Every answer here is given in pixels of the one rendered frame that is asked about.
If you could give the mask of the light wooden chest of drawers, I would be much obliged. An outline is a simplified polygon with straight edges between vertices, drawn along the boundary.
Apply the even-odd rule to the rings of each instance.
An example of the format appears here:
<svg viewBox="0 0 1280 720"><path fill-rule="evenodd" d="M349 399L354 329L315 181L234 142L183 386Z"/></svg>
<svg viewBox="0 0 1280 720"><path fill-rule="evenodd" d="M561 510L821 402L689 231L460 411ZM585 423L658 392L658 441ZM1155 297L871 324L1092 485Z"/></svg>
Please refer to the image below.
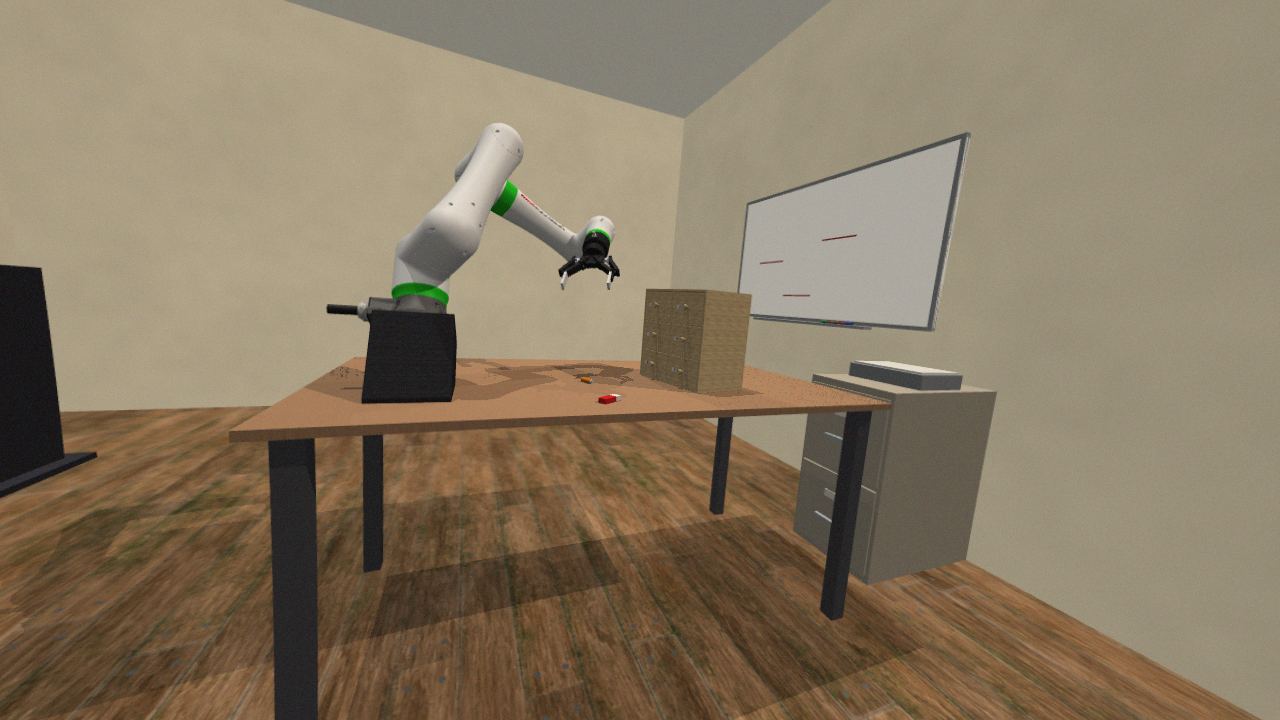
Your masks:
<svg viewBox="0 0 1280 720"><path fill-rule="evenodd" d="M701 325L701 345L699 357L692 357L684 354L675 354L660 348L652 348L643 346L644 348L652 348L660 352L668 354L667 368L666 368L666 380L657 379L652 375L641 374L643 368L643 351L641 351L641 365L640 375L664 382L669 386L676 386L667 382L669 355L675 354L684 357L692 357L699 360L698 366L698 387L696 391L685 388L682 386L676 386L682 389L689 389L694 393L710 393L710 392L724 392L742 389L742 374L744 364L748 346L748 328L750 319L750 309L753 293L733 293L716 290L646 290L652 292L673 292L672 307L671 307L671 320L646 318L646 297L645 297L645 311L644 311L644 324L643 324L643 341L644 341L644 328L646 320L653 322L669 322L669 338L671 328L673 324L689 324L689 325ZM692 292L692 291L705 291L705 292ZM675 292L691 292L691 293L705 293L703 323L689 323L689 322L672 322Z"/></svg>

